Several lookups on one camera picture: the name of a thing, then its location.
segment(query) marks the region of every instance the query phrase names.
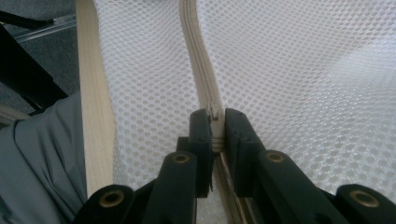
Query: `round hole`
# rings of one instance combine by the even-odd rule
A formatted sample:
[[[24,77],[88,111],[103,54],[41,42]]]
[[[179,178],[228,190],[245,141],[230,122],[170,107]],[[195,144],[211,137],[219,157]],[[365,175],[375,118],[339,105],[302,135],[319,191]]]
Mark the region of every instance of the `round hole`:
[[[124,194],[121,190],[111,190],[102,195],[99,204],[105,208],[114,207],[119,205],[123,201],[123,199]]]
[[[270,152],[267,154],[267,160],[268,161],[273,161],[273,162],[282,162],[284,160],[283,156],[275,153],[275,152]]]
[[[352,190],[349,196],[357,203],[366,207],[378,207],[379,201],[371,194],[361,191],[359,189]]]
[[[183,154],[178,154],[173,157],[173,161],[177,162],[177,163],[184,163],[189,160],[190,160],[190,157],[187,155],[183,155]]]
[[[332,224],[331,218],[320,213],[314,214],[314,220],[318,224]]]

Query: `gray fabric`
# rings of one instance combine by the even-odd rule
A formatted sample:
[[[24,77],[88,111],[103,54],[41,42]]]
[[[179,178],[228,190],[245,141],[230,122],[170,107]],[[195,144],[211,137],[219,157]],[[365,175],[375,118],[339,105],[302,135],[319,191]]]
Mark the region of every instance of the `gray fabric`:
[[[76,10],[75,0],[13,0],[2,1],[0,10],[35,20],[49,20]]]
[[[0,223],[70,223],[87,200],[80,104],[0,131]]]

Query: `white mesh fabric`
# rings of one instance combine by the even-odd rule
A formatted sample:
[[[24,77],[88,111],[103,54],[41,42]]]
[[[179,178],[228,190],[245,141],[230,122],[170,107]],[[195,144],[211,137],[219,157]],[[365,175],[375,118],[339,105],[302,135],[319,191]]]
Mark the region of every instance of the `white mesh fabric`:
[[[100,41],[116,120],[114,182],[138,189],[188,136],[198,94],[178,1],[100,1]],[[219,190],[198,200],[197,222],[220,223]]]
[[[396,202],[394,1],[208,1],[197,11],[224,107],[322,189]]]

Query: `brass grommet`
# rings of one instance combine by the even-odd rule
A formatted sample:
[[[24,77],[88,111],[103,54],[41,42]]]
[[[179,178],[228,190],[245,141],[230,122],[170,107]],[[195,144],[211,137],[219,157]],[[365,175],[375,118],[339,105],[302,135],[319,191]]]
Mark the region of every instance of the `brass grommet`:
[[[184,154],[177,154],[175,155],[172,160],[176,163],[184,163],[190,160],[190,157]]]
[[[282,155],[276,152],[267,153],[266,157],[268,161],[273,161],[273,162],[282,162],[283,160],[285,160]]]
[[[350,191],[349,196],[357,203],[366,207],[378,207],[379,201],[371,194],[355,189]]]
[[[114,207],[119,205],[124,199],[124,193],[119,190],[111,190],[102,195],[99,204],[104,208]]]

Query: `mesh panel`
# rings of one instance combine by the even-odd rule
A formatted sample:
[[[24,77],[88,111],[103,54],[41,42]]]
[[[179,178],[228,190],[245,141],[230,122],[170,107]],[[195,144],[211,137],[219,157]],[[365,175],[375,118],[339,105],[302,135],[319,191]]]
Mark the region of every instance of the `mesh panel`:
[[[207,1],[198,17],[224,107],[319,187],[396,202],[394,1]]]
[[[155,178],[199,109],[178,1],[95,1],[116,119],[114,182]],[[198,201],[198,223],[225,222],[219,190]]]

